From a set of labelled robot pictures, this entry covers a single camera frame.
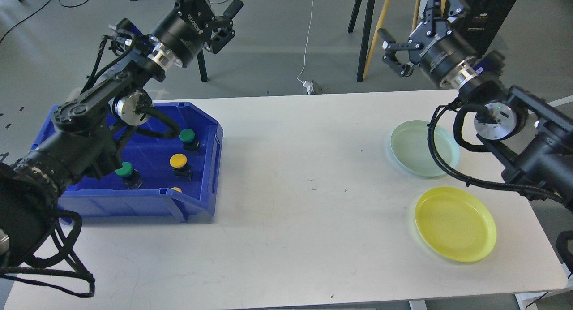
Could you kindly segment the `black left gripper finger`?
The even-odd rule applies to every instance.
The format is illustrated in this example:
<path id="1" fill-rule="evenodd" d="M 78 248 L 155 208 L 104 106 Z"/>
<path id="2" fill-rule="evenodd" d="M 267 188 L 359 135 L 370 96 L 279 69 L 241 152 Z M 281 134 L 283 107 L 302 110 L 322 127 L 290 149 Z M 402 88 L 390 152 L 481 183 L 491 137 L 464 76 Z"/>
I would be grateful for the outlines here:
<path id="1" fill-rule="evenodd" d="M 210 28 L 213 30 L 217 28 L 232 30 L 234 25 L 233 20 L 243 6 L 244 3 L 241 0 L 233 0 L 225 9 L 222 16 L 216 16 L 215 19 L 210 22 Z"/>
<path id="2" fill-rule="evenodd" d="M 207 51 L 213 54 L 219 53 L 235 36 L 233 24 L 218 28 L 213 36 L 207 41 Z"/>

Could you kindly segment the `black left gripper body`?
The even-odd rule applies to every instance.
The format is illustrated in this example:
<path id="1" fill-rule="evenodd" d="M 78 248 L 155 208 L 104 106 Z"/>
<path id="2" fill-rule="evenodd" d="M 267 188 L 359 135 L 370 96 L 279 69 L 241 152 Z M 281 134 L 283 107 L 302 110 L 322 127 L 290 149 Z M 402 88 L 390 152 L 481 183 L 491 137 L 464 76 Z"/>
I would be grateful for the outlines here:
<path id="1" fill-rule="evenodd" d="M 149 33 L 149 59 L 162 69 L 187 67 L 211 37 L 213 19 L 210 0 L 178 0 Z"/>

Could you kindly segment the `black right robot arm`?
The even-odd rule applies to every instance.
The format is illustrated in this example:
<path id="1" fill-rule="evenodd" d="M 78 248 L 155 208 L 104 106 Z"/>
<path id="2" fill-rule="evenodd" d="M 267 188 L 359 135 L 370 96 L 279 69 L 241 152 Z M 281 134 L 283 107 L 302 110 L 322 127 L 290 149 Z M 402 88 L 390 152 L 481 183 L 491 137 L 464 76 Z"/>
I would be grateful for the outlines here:
<path id="1" fill-rule="evenodd" d="M 421 22 L 404 43 L 379 29 L 383 61 L 400 77 L 415 66 L 436 84 L 451 85 L 457 97 L 436 108 L 428 123 L 433 161 L 467 186 L 513 191 L 534 201 L 547 198 L 572 210 L 572 120 L 532 93 L 504 87 L 504 57 L 496 51 L 479 58 L 450 22 Z M 453 137 L 468 151 L 491 153 L 505 169 L 503 183 L 460 173 L 440 157 L 435 141 L 438 120 L 456 112 Z"/>

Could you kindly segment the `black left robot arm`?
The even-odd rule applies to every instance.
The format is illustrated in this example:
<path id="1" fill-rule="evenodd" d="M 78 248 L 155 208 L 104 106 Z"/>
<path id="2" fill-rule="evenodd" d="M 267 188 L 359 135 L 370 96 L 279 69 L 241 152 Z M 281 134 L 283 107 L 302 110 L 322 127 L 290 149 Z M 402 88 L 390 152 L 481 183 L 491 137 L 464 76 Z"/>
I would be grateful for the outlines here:
<path id="1" fill-rule="evenodd" d="M 3 279 L 94 296 L 94 276 L 73 249 L 82 217 L 59 208 L 59 198 L 84 177 L 123 171 L 125 184 L 140 183 L 121 156 L 135 134 L 177 140 L 188 153 L 207 145 L 196 128 L 181 126 L 154 106 L 144 87 L 194 59 L 207 81 L 203 51 L 219 53 L 235 37 L 234 20 L 243 5 L 233 0 L 216 16 L 210 0 L 175 0 L 149 34 L 123 19 L 102 37 L 79 96 L 51 111 L 55 133 L 12 165 L 1 165 Z"/>

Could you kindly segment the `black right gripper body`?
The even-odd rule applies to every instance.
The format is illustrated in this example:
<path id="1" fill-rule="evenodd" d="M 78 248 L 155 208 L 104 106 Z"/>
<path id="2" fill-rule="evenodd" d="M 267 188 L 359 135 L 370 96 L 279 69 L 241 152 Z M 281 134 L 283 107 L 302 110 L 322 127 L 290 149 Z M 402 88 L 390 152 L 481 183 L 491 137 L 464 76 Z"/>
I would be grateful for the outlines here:
<path id="1" fill-rule="evenodd" d="M 410 34 L 413 44 L 421 44 L 419 49 L 410 51 L 410 63 L 418 66 L 437 88 L 441 88 L 452 69 L 465 60 L 477 59 L 478 52 L 453 30 L 447 20 L 434 22 L 433 36 L 428 35 L 431 26 L 430 23 L 420 22 Z"/>

